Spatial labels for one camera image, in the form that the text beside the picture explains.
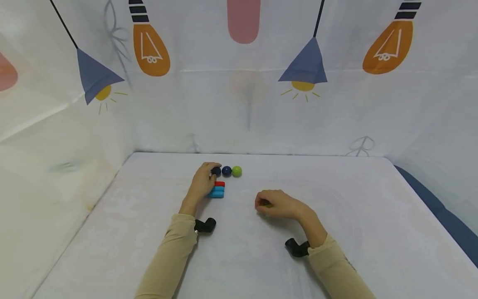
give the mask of beige sleeve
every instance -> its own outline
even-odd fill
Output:
[[[144,273],[135,299],[173,297],[189,254],[197,242],[195,224],[193,216],[173,215],[166,236]]]
[[[332,299],[375,299],[330,234],[322,246],[308,251],[310,264]]]

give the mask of pink shape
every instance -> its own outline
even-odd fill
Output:
[[[18,74],[13,65],[0,53],[0,91],[11,88],[17,83]]]
[[[261,0],[228,0],[228,26],[232,39],[250,44],[259,34]]]

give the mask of left hand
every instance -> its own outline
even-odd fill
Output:
[[[209,176],[214,167],[221,167],[222,165],[215,162],[204,162],[201,167],[194,174],[193,181],[183,200],[183,205],[179,210],[180,214],[188,214],[194,216],[196,213],[197,204],[211,192],[216,181],[216,175]]]

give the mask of ball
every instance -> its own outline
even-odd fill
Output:
[[[233,177],[240,177],[242,176],[242,168],[240,168],[239,166],[234,166],[232,168],[232,176]]]
[[[232,168],[229,166],[224,166],[222,168],[222,175],[225,177],[230,177],[232,175]]]
[[[216,175],[216,176],[220,176],[221,175],[221,168],[220,167],[214,167],[211,170],[211,174]]]

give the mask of white table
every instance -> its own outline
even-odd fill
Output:
[[[133,154],[71,242],[36,299],[131,299],[192,175],[204,161],[239,165],[200,236],[178,298],[325,298],[307,259],[284,242],[305,241],[293,221],[254,210],[262,189],[306,202],[377,298],[477,298],[478,270],[385,158]]]

